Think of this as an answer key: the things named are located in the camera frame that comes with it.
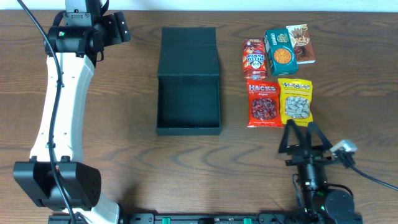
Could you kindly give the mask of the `black gift box with lid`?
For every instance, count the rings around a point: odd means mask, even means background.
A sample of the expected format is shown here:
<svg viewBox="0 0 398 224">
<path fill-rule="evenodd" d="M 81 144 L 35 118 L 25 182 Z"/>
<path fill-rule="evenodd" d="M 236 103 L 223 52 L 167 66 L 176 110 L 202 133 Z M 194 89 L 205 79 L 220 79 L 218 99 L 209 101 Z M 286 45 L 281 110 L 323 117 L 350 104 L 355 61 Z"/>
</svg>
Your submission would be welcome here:
<svg viewBox="0 0 398 224">
<path fill-rule="evenodd" d="M 219 135 L 220 67 L 214 27 L 164 27 L 156 133 Z"/>
</svg>

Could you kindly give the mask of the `teal cookies box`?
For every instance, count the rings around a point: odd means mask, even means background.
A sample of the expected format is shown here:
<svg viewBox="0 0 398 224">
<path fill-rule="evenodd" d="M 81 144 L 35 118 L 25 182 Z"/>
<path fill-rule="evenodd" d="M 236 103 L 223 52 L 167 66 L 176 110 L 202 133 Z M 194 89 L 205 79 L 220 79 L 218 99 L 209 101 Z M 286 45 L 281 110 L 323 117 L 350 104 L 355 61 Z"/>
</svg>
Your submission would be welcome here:
<svg viewBox="0 0 398 224">
<path fill-rule="evenodd" d="M 266 30 L 264 43 L 272 76 L 297 72 L 297 60 L 286 28 Z"/>
</svg>

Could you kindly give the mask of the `brown Pocky box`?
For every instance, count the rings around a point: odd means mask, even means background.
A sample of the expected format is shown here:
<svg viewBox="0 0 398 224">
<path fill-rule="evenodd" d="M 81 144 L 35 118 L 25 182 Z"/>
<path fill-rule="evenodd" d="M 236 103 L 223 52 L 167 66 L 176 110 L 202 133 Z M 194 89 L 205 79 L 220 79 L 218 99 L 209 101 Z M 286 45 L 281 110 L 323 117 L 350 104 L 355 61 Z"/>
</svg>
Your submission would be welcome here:
<svg viewBox="0 0 398 224">
<path fill-rule="evenodd" d="M 306 24 L 287 26 L 297 64 L 315 63 L 316 57 Z"/>
</svg>

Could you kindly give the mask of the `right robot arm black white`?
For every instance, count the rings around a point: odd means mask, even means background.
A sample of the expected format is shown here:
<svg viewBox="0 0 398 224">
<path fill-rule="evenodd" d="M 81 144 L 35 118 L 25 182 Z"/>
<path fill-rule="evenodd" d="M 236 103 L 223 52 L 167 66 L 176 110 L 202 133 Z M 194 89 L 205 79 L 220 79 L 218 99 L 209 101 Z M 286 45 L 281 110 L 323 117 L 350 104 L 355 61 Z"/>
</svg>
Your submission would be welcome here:
<svg viewBox="0 0 398 224">
<path fill-rule="evenodd" d="M 297 183 L 301 189 L 296 193 L 301 209 L 288 217 L 288 222 L 363 222 L 362 216 L 355 212 L 351 189 L 327 181 L 325 166 L 333 164 L 334 160 L 324 153 L 331 148 L 331 142 L 315 123 L 309 123 L 307 132 L 303 133 L 294 120 L 287 121 L 278 153 L 291 157 L 285 164 L 297 168 Z"/>
</svg>

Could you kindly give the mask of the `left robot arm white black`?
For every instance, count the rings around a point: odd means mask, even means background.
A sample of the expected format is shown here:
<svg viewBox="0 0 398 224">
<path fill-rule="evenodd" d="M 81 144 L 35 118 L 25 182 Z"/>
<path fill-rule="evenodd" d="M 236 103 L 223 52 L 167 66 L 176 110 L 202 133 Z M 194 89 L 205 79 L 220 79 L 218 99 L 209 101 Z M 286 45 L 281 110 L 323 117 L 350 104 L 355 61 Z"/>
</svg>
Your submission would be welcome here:
<svg viewBox="0 0 398 224">
<path fill-rule="evenodd" d="M 124 14 L 62 12 L 44 34 L 47 91 L 39 133 L 15 181 L 38 207 L 64 212 L 65 223 L 126 223 L 120 205 L 101 191 L 98 169 L 83 162 L 85 102 L 104 48 L 130 40 Z"/>
</svg>

